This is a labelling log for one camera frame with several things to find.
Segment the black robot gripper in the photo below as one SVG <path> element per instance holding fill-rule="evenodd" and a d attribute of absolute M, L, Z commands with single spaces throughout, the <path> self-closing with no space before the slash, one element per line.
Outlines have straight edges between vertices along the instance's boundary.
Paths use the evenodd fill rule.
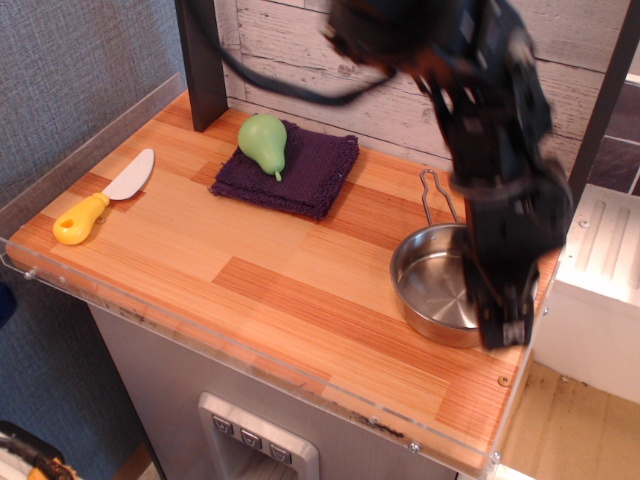
<path fill-rule="evenodd" d="M 465 198 L 481 343 L 527 346 L 538 261 L 564 244 L 573 207 L 561 165 L 539 149 L 551 114 L 533 42 L 523 29 L 457 35 L 452 47 L 428 43 L 420 69 L 453 157 L 453 187 Z"/>

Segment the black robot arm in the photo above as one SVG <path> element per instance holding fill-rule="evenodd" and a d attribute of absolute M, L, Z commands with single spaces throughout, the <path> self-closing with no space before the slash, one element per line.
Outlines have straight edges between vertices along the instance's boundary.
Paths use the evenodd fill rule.
<path fill-rule="evenodd" d="M 465 200 L 465 281 L 482 343 L 528 344 L 538 263 L 565 243 L 573 202 L 562 166 L 540 149 L 551 111 L 520 14 L 506 1 L 336 1 L 326 35 L 431 99 Z"/>

